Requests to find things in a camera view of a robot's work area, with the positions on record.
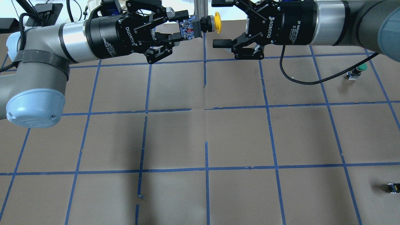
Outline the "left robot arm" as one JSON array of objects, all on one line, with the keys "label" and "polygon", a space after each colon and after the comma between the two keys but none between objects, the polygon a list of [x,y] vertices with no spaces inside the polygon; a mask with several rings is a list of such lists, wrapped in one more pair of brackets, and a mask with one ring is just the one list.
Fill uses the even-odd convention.
[{"label": "left robot arm", "polygon": [[189,18],[187,10],[174,11],[161,0],[126,0],[126,10],[102,1],[88,19],[12,34],[7,47],[16,47],[10,67],[1,76],[1,119],[27,128],[56,125],[65,106],[70,65],[143,54],[153,64],[172,54],[181,41],[177,34],[154,29],[166,22]]}]

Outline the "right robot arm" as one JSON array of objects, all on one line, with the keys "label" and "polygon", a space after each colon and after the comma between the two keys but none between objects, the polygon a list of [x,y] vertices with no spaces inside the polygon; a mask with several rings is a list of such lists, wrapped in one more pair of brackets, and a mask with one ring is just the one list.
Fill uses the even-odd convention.
[{"label": "right robot arm", "polygon": [[237,7],[247,15],[246,31],[215,39],[238,60],[259,59],[263,47],[361,47],[399,61],[398,0],[213,0],[212,7]]}]

